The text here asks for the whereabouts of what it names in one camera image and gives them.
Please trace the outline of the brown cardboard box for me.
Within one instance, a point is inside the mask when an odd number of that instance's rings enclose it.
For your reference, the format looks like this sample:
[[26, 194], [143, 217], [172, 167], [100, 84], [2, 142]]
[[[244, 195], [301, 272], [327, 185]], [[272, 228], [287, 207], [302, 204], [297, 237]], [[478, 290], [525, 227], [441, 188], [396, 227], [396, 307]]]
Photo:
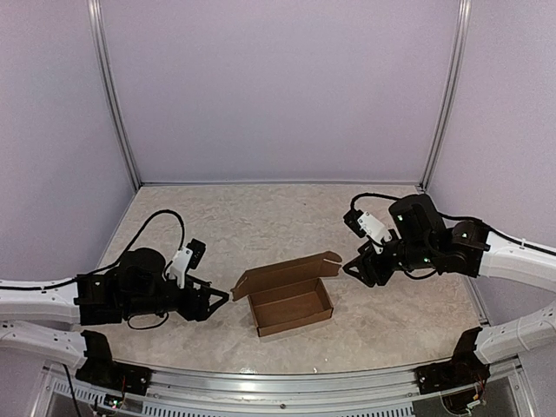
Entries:
[[332, 251], [245, 271], [231, 289], [234, 301], [247, 299], [262, 338], [329, 320], [334, 306], [323, 283], [340, 273]]

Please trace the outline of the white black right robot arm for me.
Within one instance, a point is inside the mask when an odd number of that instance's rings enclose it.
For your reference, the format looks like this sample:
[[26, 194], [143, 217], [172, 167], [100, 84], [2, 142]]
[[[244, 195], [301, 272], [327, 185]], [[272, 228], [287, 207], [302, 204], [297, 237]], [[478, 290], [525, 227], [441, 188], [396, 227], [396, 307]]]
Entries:
[[385, 286], [395, 273], [414, 281], [456, 274], [479, 279], [480, 290], [500, 289], [507, 303], [530, 301], [515, 313], [504, 308], [496, 322], [460, 337], [444, 376], [461, 386], [482, 366], [543, 348], [555, 342], [555, 250], [505, 234], [479, 218], [440, 212], [426, 194], [402, 197], [376, 194], [389, 201], [394, 223], [387, 227], [352, 198], [344, 223], [365, 243], [343, 267], [365, 286]]

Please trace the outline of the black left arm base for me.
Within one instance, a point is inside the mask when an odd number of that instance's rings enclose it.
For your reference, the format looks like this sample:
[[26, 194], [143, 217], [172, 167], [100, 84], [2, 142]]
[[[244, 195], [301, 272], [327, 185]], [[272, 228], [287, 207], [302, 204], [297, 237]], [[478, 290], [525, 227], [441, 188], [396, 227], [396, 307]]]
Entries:
[[103, 334], [83, 330], [81, 336], [85, 340], [86, 361], [75, 372], [79, 381], [123, 394], [147, 394], [152, 377], [150, 368], [115, 361]]

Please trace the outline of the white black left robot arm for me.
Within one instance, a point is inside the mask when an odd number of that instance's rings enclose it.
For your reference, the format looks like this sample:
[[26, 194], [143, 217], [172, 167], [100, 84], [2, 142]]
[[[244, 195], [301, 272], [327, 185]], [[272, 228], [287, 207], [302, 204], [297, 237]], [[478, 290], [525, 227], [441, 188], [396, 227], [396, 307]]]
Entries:
[[125, 251], [114, 264], [50, 282], [2, 281], [1, 342], [78, 369], [86, 364], [105, 387], [122, 369], [94, 326], [131, 322], [173, 312], [185, 321], [206, 321], [228, 293], [189, 274], [203, 249], [181, 248], [171, 261], [152, 248]]

